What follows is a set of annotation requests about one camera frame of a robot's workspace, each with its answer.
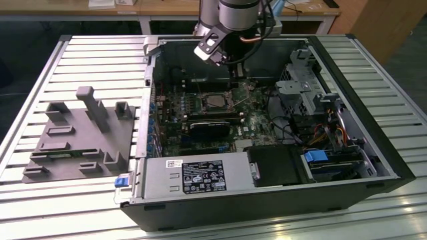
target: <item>power supply label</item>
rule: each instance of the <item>power supply label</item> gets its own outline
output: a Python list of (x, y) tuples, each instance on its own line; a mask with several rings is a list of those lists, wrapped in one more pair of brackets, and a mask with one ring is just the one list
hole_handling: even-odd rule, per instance
[(200, 161), (182, 164), (182, 185), (184, 194), (226, 191), (223, 161)]

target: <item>blue tab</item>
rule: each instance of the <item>blue tab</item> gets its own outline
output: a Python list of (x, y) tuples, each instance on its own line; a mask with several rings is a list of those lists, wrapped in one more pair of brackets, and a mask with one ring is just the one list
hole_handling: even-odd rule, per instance
[(114, 182), (114, 186), (116, 188), (123, 188), (123, 187), (128, 187), (130, 186), (130, 177), (118, 177), (115, 182)]
[(329, 160), (327, 153), (323, 150), (309, 151), (307, 153), (305, 153), (305, 157), (309, 163)]

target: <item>white box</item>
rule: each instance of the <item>white box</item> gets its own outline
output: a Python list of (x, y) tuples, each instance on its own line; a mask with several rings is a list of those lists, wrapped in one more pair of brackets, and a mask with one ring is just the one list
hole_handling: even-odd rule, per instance
[(88, 0), (88, 9), (98, 10), (98, 9), (114, 9), (115, 0)]
[(118, 5), (130, 5), (132, 6), (138, 0), (115, 0), (115, 4)]

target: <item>copper pipe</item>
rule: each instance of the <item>copper pipe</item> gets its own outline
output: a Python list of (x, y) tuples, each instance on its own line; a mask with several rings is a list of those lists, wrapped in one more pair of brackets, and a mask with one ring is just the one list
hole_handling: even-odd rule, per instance
[(260, 36), (254, 38), (244, 38), (243, 36), (240, 37), (240, 41), (244, 42), (246, 44), (256, 43), (259, 40), (262, 40)]

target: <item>barcode sticker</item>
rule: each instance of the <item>barcode sticker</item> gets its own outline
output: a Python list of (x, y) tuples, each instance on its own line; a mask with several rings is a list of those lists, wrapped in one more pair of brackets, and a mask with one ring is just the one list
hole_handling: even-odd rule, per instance
[(118, 11), (118, 14), (136, 14), (136, 11)]
[(167, 160), (166, 167), (167, 168), (180, 168), (183, 166), (183, 160)]

